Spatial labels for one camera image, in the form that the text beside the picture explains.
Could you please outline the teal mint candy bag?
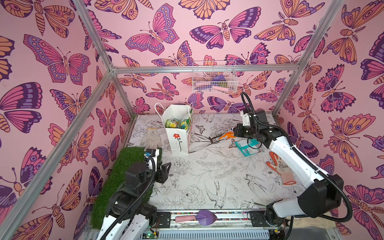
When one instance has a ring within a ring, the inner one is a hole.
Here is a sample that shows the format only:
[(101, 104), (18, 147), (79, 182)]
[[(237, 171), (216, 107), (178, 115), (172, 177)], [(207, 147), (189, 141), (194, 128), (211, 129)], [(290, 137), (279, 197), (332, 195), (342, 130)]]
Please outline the teal mint candy bag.
[(235, 142), (235, 145), (245, 157), (259, 153), (262, 146), (262, 144), (255, 139), (242, 139)]

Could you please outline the orange Fox's fruits candy bag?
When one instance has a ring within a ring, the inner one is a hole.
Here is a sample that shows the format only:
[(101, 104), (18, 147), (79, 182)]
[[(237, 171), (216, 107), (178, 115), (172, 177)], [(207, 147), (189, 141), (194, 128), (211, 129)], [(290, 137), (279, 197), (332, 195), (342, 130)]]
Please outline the orange Fox's fruits candy bag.
[(236, 138), (234, 131), (228, 131), (227, 133), (225, 133), (219, 137), (219, 141), (229, 140), (229, 139), (234, 139), (234, 138)]

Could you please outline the dark brown snack bar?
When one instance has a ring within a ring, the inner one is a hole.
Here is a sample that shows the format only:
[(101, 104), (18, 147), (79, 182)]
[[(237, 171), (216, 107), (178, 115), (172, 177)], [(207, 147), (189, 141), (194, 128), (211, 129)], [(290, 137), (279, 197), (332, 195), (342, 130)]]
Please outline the dark brown snack bar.
[(226, 138), (223, 137), (223, 136), (216, 136), (216, 137), (212, 137), (212, 138), (209, 137), (209, 139), (210, 139), (210, 141), (211, 141), (212, 144), (217, 144), (217, 143), (219, 143), (220, 141), (225, 140)]

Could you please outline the green Fox's spring tea bag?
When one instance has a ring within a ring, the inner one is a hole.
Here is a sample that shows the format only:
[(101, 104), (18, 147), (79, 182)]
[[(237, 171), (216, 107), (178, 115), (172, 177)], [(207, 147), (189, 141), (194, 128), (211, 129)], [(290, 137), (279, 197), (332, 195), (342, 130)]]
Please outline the green Fox's spring tea bag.
[(165, 122), (165, 128), (177, 129), (179, 127), (180, 120), (167, 119)]

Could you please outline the green rainbow candy bag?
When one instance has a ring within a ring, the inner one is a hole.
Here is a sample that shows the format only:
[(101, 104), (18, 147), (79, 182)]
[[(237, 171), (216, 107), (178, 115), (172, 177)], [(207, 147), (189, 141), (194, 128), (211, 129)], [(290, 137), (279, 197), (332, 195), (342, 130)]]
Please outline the green rainbow candy bag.
[(190, 117), (185, 117), (185, 118), (183, 118), (183, 119), (179, 122), (179, 126), (178, 126), (178, 128), (179, 128), (179, 129), (182, 129), (182, 130), (188, 130), (188, 129), (189, 129), (189, 126), (190, 126), (190, 123), (191, 123), (191, 118), (190, 118)]

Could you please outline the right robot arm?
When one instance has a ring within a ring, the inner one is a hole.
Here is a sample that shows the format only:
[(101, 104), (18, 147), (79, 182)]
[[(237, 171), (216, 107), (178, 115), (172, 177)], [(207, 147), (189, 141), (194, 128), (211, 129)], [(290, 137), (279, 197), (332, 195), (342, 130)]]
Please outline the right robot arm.
[(234, 128), (236, 137), (257, 140), (277, 154), (296, 174), (305, 191), (298, 197), (281, 200), (266, 206), (266, 221), (271, 226), (281, 224), (286, 217), (323, 218), (346, 223), (353, 217), (352, 205), (343, 192), (344, 181), (315, 165), (296, 147), (288, 133), (268, 123), (263, 110), (256, 111), (250, 97), (241, 94), (245, 105), (243, 123)]

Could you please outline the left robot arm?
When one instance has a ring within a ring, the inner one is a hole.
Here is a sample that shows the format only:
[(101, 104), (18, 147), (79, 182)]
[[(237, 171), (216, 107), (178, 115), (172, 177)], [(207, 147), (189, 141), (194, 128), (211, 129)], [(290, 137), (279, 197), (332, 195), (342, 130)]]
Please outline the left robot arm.
[(145, 230), (156, 225), (157, 207), (144, 202), (154, 183), (165, 183), (172, 163), (157, 157), (134, 163), (125, 172), (125, 182), (110, 197), (98, 240), (138, 240)]

